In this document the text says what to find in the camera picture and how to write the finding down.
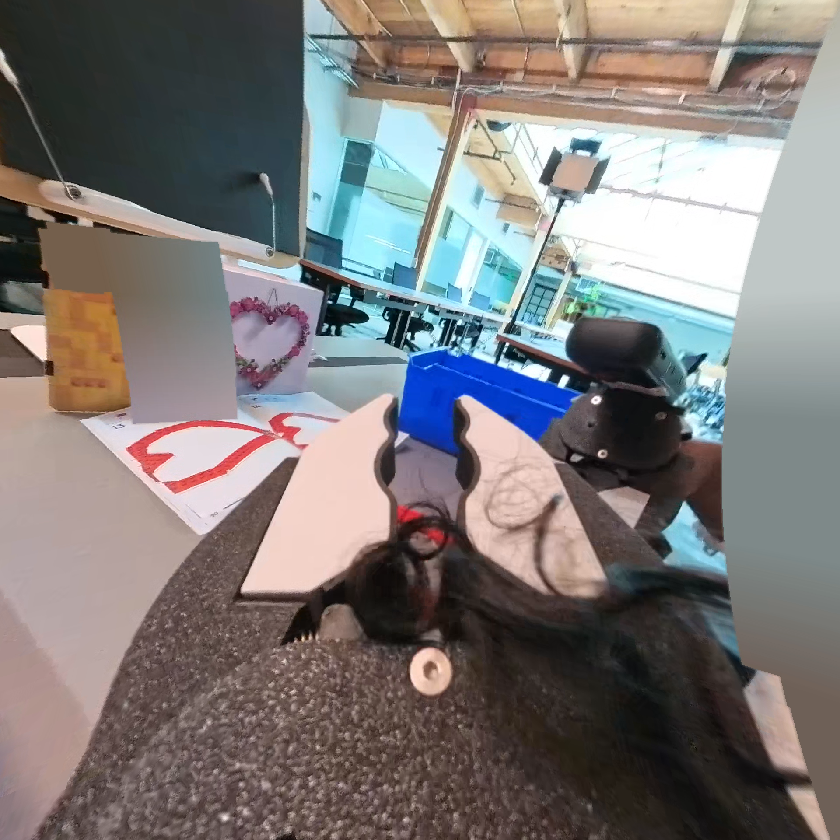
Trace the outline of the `red brick heart frame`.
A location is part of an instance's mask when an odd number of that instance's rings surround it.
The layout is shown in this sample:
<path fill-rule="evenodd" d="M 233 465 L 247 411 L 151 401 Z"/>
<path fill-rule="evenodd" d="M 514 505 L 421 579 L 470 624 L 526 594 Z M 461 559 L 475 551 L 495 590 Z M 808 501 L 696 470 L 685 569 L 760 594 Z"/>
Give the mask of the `red brick heart frame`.
<path fill-rule="evenodd" d="M 434 525 L 433 520 L 438 512 L 430 507 L 410 507 L 398 505 L 396 509 L 396 523 L 398 528 L 407 527 L 412 522 L 424 522 L 424 525 L 411 536 L 412 540 L 421 540 L 422 544 L 435 546 L 438 549 L 452 543 L 449 530 Z"/>

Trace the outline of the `panel light on stand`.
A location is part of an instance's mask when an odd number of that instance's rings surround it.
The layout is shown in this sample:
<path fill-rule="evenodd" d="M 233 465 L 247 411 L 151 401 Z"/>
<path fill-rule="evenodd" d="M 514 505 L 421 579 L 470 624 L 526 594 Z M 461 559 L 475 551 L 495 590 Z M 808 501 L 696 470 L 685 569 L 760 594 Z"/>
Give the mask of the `panel light on stand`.
<path fill-rule="evenodd" d="M 553 229 L 567 203 L 579 203 L 600 185 L 609 159 L 599 155 L 602 143 L 594 139 L 574 139 L 566 150 L 554 148 L 543 168 L 539 183 L 548 189 L 554 208 L 547 223 L 539 223 L 534 247 L 520 276 L 499 329 L 498 338 L 512 330 L 526 299 L 529 287 L 542 262 Z"/>

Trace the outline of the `black office chair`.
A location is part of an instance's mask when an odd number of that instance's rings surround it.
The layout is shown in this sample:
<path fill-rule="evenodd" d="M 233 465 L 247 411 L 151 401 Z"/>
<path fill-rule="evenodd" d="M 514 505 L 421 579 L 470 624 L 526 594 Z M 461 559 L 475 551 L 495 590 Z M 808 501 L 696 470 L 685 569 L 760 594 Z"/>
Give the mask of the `black office chair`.
<path fill-rule="evenodd" d="M 343 270 L 343 242 L 311 228 L 306 230 L 303 257 L 336 273 Z M 301 268 L 301 280 L 308 286 L 322 291 L 322 312 L 318 333 L 341 337 L 345 328 L 354 328 L 369 321 L 361 308 L 364 290 L 342 280 L 331 280 L 316 270 Z"/>

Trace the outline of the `wooden office table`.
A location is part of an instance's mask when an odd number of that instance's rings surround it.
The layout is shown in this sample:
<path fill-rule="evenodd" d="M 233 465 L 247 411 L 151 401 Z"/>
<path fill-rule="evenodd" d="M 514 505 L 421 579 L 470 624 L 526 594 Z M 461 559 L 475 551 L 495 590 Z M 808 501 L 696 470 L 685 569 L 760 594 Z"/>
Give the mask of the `wooden office table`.
<path fill-rule="evenodd" d="M 413 318 L 419 319 L 426 310 L 432 309 L 442 324 L 437 347 L 452 346 L 455 332 L 460 323 L 487 323 L 500 330 L 508 318 L 493 311 L 484 311 L 462 302 L 451 301 L 445 297 L 436 297 L 420 291 L 399 287 L 367 276 L 346 274 L 341 270 L 324 266 L 309 259 L 300 258 L 301 282 L 320 289 L 323 292 L 322 311 L 318 325 L 324 324 L 329 294 L 333 288 L 348 288 L 361 293 L 361 299 L 370 305 L 394 310 L 396 315 L 385 334 L 385 343 L 398 350 L 406 345 L 408 327 Z"/>
<path fill-rule="evenodd" d="M 595 382 L 584 368 L 568 358 L 564 340 L 536 338 L 510 325 L 497 333 L 496 343 L 493 356 L 496 365 L 503 360 L 536 365 L 547 372 L 547 383 L 581 393 L 587 392 Z"/>

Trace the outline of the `open instruction booklet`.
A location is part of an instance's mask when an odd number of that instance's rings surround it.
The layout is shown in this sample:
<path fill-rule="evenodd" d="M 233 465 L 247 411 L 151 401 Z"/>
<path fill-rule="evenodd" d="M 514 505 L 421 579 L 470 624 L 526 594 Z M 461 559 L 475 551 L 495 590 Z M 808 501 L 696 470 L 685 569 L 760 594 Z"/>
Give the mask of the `open instruction booklet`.
<path fill-rule="evenodd" d="M 204 535 L 284 460 L 348 412 L 314 392 L 243 395 L 234 419 L 135 423 L 130 409 L 81 423 L 195 533 Z"/>

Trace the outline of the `toy set box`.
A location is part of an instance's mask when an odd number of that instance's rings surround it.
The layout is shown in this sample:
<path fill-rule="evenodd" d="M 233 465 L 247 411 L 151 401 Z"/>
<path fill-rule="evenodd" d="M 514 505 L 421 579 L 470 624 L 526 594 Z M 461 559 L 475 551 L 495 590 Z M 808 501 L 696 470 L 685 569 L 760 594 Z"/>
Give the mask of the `toy set box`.
<path fill-rule="evenodd" d="M 298 282 L 224 264 L 238 396 L 304 389 L 323 294 Z M 131 405 L 116 308 L 108 293 L 45 291 L 49 404 L 64 413 Z"/>

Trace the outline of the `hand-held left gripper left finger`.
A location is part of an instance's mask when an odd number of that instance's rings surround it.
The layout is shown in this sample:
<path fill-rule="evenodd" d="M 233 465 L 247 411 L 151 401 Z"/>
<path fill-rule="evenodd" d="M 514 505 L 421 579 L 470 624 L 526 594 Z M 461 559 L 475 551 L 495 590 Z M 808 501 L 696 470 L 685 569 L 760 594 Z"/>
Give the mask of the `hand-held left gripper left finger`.
<path fill-rule="evenodd" d="M 297 460 L 239 588 L 247 601 L 306 601 L 396 530 L 398 401 L 385 394 L 333 423 Z"/>

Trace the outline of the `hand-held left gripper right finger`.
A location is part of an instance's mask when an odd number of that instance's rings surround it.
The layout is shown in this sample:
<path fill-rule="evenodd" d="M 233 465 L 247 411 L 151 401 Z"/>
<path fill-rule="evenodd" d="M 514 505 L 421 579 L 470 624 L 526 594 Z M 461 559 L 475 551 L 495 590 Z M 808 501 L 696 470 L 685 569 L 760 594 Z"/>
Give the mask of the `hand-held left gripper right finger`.
<path fill-rule="evenodd" d="M 455 438 L 458 523 L 478 553 L 537 592 L 601 594 L 606 575 L 552 457 L 468 395 Z"/>

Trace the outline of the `person's right forearm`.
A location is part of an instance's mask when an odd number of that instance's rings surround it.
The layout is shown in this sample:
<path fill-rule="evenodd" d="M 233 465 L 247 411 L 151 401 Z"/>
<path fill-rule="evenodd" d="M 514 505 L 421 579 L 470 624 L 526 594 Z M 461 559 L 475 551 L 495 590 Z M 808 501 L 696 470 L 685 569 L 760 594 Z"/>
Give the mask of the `person's right forearm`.
<path fill-rule="evenodd" d="M 692 438 L 681 451 L 691 460 L 686 501 L 699 522 L 697 532 L 709 550 L 724 553 L 722 444 Z"/>

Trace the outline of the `gooseneck microphone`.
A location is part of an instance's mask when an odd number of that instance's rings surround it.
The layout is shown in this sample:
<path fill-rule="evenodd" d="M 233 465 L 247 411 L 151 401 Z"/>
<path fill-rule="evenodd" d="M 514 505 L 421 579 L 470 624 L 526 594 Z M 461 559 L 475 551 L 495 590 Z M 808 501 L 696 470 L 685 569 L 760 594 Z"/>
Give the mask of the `gooseneck microphone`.
<path fill-rule="evenodd" d="M 266 172 L 260 172 L 258 174 L 259 183 L 262 185 L 266 195 L 268 196 L 269 200 L 269 210 L 270 210 L 270 247 L 266 247 L 266 256 L 273 257 L 277 252 L 277 204 L 276 198 L 273 190 L 273 186 L 270 182 L 270 178 Z"/>
<path fill-rule="evenodd" d="M 17 98 L 21 101 L 24 110 L 27 114 L 28 120 L 34 129 L 38 141 L 45 152 L 51 169 L 53 170 L 54 174 L 57 177 L 58 182 L 62 185 L 63 190 L 67 198 L 73 203 L 80 203 L 81 202 L 81 190 L 77 185 L 71 184 L 63 175 L 59 164 L 57 162 L 56 156 L 54 155 L 53 150 L 51 150 L 49 143 L 47 141 L 46 135 L 42 130 L 39 121 L 36 117 L 35 111 L 32 108 L 29 100 L 27 99 L 24 90 L 22 89 L 20 79 L 18 78 L 17 73 L 15 72 L 12 64 L 7 57 L 6 52 L 1 49 L 1 73 L 7 84 L 14 90 L 17 95 Z"/>

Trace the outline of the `black booth panel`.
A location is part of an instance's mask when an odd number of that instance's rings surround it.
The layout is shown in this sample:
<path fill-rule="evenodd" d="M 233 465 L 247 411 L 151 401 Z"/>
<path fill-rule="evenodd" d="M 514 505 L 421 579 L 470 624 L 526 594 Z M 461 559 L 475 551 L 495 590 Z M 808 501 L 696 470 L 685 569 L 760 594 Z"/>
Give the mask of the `black booth panel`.
<path fill-rule="evenodd" d="M 300 1 L 2 1 L 2 49 L 71 202 L 2 76 L 2 198 L 139 234 L 301 257 L 308 118 Z M 277 252 L 270 247 L 276 198 Z"/>

